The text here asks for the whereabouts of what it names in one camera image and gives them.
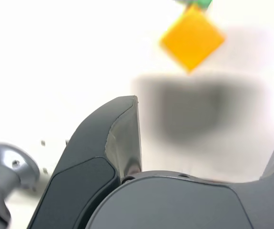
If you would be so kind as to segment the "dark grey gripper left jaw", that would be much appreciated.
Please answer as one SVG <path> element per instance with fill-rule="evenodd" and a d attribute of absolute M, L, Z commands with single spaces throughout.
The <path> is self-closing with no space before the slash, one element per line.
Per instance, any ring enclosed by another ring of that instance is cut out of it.
<path fill-rule="evenodd" d="M 28 225 L 82 229 L 130 166 L 141 165 L 138 99 L 117 97 L 90 114 L 71 136 Z"/>

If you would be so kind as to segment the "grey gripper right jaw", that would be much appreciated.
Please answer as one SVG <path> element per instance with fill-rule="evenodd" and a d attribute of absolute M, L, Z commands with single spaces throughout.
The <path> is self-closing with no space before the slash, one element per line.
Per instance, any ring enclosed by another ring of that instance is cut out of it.
<path fill-rule="evenodd" d="M 113 191 L 89 229 L 274 229 L 274 152 L 264 176 L 210 183 L 147 173 Z"/>

